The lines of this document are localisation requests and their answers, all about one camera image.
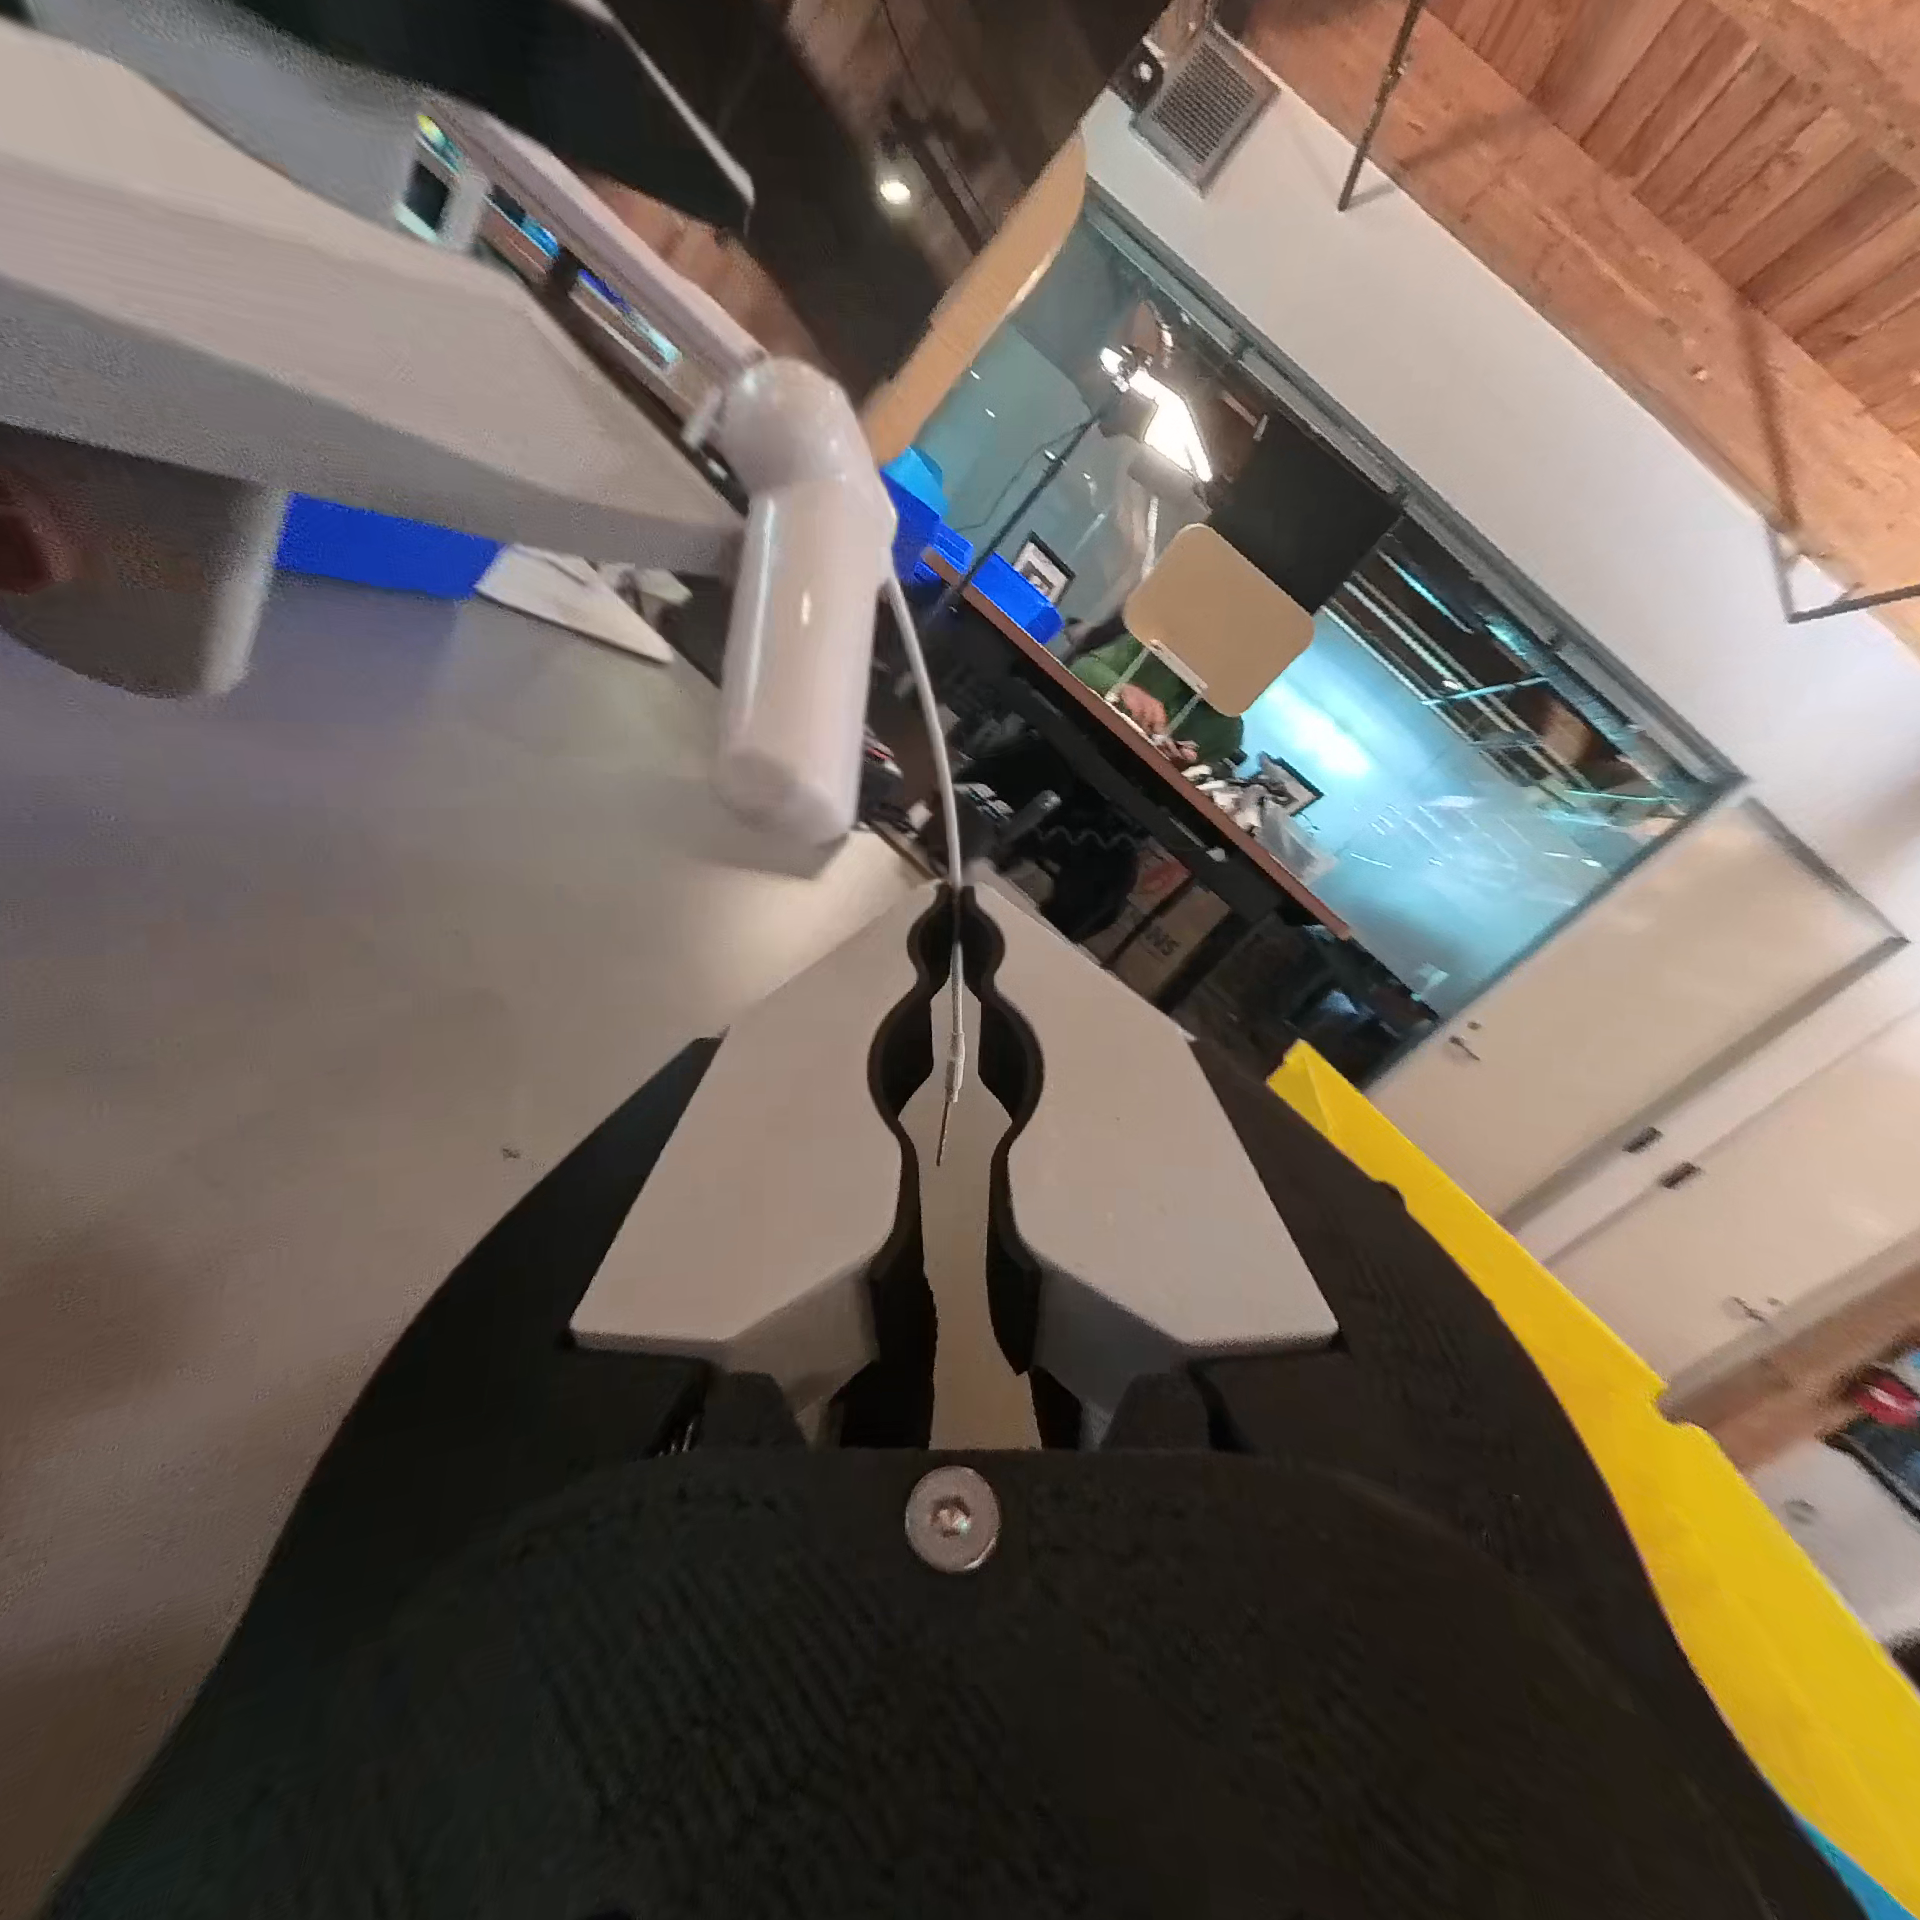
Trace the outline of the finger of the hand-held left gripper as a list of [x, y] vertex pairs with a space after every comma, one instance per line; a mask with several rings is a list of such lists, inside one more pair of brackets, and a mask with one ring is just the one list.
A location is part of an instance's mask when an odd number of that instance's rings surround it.
[[767, 347], [618, 211], [744, 228], [755, 188], [609, 6], [42, 6], [210, 135], [453, 259], [508, 273], [639, 410], [703, 443]]
[[0, 56], [0, 417], [485, 545], [729, 576], [744, 516], [503, 273], [42, 31]]

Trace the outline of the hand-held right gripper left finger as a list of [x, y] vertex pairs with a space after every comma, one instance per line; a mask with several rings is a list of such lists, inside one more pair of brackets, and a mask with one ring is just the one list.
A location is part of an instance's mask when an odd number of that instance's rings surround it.
[[930, 1388], [917, 1152], [950, 887], [924, 880], [739, 1011], [600, 1262], [571, 1342], [762, 1370], [829, 1405], [868, 1369]]

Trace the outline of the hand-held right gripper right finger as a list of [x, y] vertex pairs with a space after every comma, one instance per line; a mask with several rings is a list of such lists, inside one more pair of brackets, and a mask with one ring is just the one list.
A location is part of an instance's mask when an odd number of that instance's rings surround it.
[[1074, 1405], [1189, 1361], [1329, 1351], [1342, 1322], [1189, 1032], [1001, 887], [970, 887], [991, 1322]]

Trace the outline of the blue plastic bin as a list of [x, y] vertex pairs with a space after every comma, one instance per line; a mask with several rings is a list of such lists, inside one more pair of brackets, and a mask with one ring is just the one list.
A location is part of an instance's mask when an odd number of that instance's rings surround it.
[[503, 548], [439, 524], [288, 498], [277, 576], [468, 605]]

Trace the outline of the yellow plastic bin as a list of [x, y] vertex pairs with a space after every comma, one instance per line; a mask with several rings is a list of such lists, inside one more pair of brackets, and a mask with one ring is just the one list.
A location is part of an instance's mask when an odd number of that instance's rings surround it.
[[1920, 1699], [1894, 1656], [1720, 1443], [1661, 1417], [1661, 1377], [1329, 1057], [1291, 1045], [1272, 1095], [1368, 1180], [1391, 1187], [1425, 1233], [1483, 1294], [1613, 1489], [1656, 1604], [1720, 1722], [1790, 1812], [1915, 1916]]

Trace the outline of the white wired earbuds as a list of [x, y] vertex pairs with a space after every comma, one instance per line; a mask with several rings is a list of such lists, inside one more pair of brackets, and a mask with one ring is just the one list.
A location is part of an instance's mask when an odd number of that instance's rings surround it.
[[895, 576], [895, 503], [882, 464], [846, 383], [804, 361], [755, 361], [739, 369], [726, 399], [688, 429], [688, 443], [718, 449], [752, 498], [712, 726], [712, 824], [696, 831], [703, 854], [744, 877], [819, 877], [839, 854], [858, 824], [873, 617], [890, 611], [902, 632], [947, 815], [947, 1161], [970, 1077], [961, 815], [924, 634]]

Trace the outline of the person's left hand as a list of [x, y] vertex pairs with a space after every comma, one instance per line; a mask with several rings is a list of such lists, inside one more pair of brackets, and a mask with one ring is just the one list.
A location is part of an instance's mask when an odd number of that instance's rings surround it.
[[79, 576], [64, 511], [10, 464], [0, 464], [0, 591], [38, 597]]

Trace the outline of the white double door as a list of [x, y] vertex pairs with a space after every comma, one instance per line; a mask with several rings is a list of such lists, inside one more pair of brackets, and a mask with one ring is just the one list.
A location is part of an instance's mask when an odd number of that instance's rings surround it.
[[1915, 1262], [1915, 941], [1724, 802], [1375, 1081], [1656, 1377]]

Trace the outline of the tan backed screen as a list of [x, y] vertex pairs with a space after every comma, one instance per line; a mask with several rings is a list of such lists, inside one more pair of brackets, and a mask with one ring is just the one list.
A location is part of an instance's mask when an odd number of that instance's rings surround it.
[[1317, 617], [1206, 524], [1162, 545], [1123, 624], [1221, 717], [1247, 717], [1317, 644]]

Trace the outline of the blue background bin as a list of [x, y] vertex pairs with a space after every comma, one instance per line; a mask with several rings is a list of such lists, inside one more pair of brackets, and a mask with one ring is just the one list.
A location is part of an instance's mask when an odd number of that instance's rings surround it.
[[982, 555], [970, 591], [1046, 650], [1061, 634], [1061, 611], [1001, 555]]

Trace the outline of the blue fabric bags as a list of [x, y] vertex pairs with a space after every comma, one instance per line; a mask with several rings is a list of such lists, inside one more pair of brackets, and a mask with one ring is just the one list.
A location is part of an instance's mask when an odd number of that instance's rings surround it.
[[895, 576], [911, 577], [924, 567], [924, 548], [937, 548], [950, 567], [976, 563], [976, 545], [947, 524], [947, 464], [930, 464], [917, 449], [902, 449], [882, 464], [890, 503], [895, 503]]

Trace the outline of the black hanging panel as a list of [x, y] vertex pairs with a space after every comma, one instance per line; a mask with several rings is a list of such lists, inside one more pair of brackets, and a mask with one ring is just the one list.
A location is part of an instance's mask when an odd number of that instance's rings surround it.
[[1206, 530], [1310, 617], [1397, 524], [1402, 482], [1348, 458], [1291, 410], [1257, 417], [1253, 452], [1206, 511]]

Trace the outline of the studio light on tripod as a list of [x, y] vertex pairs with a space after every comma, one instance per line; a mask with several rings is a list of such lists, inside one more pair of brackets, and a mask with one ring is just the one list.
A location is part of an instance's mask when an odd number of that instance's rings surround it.
[[1061, 624], [1116, 617], [1162, 545], [1206, 516], [1189, 410], [1171, 401], [1162, 421], [1162, 383], [1146, 369], [1123, 390], [1116, 351], [1083, 390], [1020, 325], [950, 383], [917, 452], [947, 464], [954, 536], [1001, 563], [1038, 536], [1074, 567]]

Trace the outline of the wall vent grille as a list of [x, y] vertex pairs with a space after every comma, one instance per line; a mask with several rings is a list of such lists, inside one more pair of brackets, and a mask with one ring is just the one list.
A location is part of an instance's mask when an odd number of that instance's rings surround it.
[[1153, 101], [1131, 106], [1131, 137], [1206, 195], [1272, 101], [1279, 77], [1231, 31], [1205, 26], [1185, 56], [1162, 61]]

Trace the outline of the black metal hanging frame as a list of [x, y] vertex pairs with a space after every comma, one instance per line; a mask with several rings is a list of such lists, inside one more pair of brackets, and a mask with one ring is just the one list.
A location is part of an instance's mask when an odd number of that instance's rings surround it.
[[1291, 86], [1915, 634], [1915, 6], [1402, 13]]

